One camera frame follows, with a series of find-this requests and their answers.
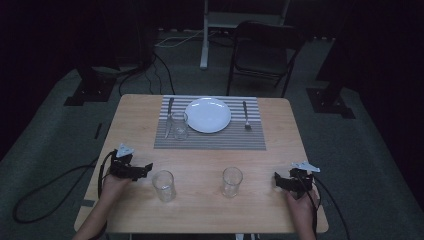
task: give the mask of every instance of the black metal base plate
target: black metal base plate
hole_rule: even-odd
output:
[[[325,105],[321,101],[321,96],[324,89],[319,88],[307,88],[309,100],[311,101],[312,107],[316,113],[332,113],[340,114],[346,119],[355,119],[352,109],[346,107],[343,99],[339,96],[332,105]]]
[[[107,102],[115,82],[115,78],[102,79],[102,84],[95,92],[85,91],[81,82],[74,95],[66,99],[64,106],[82,106],[85,102]]]

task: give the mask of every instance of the chair backrest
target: chair backrest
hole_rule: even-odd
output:
[[[235,30],[235,41],[251,39],[269,47],[288,48],[298,51],[305,38],[292,26],[272,25],[255,21],[240,23]]]

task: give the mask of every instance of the gray placemat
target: gray placemat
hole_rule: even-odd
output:
[[[194,100],[211,97],[223,101],[231,111],[231,121],[226,128],[216,133],[201,133],[189,128],[188,138],[183,141],[174,139],[172,132],[165,138],[168,101],[174,98],[172,112],[184,111]],[[249,123],[252,130],[244,129],[245,117],[243,101],[246,101]],[[223,97],[223,96],[185,96],[165,95],[159,115],[156,131],[155,149],[216,149],[216,150],[266,150],[262,131],[261,115],[255,97]]]

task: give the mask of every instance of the fork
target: fork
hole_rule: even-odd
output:
[[[249,124],[249,118],[247,117],[247,106],[246,101],[243,101],[243,109],[244,109],[244,116],[246,117],[246,123],[244,124],[244,129],[251,130],[252,127]]]

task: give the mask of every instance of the round plate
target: round plate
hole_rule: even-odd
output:
[[[224,129],[231,120],[230,108],[215,98],[199,98],[186,110],[188,125],[196,131],[214,133]]]

